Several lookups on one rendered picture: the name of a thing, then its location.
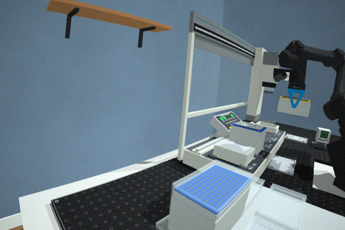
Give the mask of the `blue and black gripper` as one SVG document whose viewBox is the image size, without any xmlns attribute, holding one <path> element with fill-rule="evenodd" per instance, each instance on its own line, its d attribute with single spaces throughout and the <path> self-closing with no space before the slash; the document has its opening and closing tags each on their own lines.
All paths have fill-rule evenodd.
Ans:
<svg viewBox="0 0 345 230">
<path fill-rule="evenodd" d="M 302 72 L 300 72 L 300 69 L 298 69 L 299 71 L 299 75 L 298 75 L 298 83 L 296 82 L 289 82 L 288 84 L 288 93 L 289 93 L 289 97 L 290 97 L 290 100 L 291 100 L 291 105 L 292 105 L 292 108 L 296 108 L 298 103 L 300 102 L 302 96 L 304 95 L 305 93 L 305 77 L 306 77 L 306 71 L 305 70 L 302 70 Z M 297 88 L 294 88 L 294 87 L 297 87 Z M 298 93 L 300 94 L 297 102 L 294 104 L 293 102 L 293 93 Z"/>
</svg>

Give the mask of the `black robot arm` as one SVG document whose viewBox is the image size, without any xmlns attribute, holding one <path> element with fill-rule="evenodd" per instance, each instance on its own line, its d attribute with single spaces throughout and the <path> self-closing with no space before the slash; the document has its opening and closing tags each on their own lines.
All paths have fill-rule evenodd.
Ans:
<svg viewBox="0 0 345 230">
<path fill-rule="evenodd" d="M 336 71 L 334 91 L 330 101 L 323 105 L 323 111 L 330 120 L 339 119 L 340 139 L 345 138 L 345 52 L 339 48 L 326 51 L 306 46 L 299 40 L 293 40 L 278 57 L 279 65 L 290 69 L 274 68 L 275 82 L 287 78 L 286 72 L 289 72 L 289 82 L 298 83 L 298 69 L 300 72 L 306 71 L 307 60 L 322 62 L 325 67 L 332 67 Z"/>
</svg>

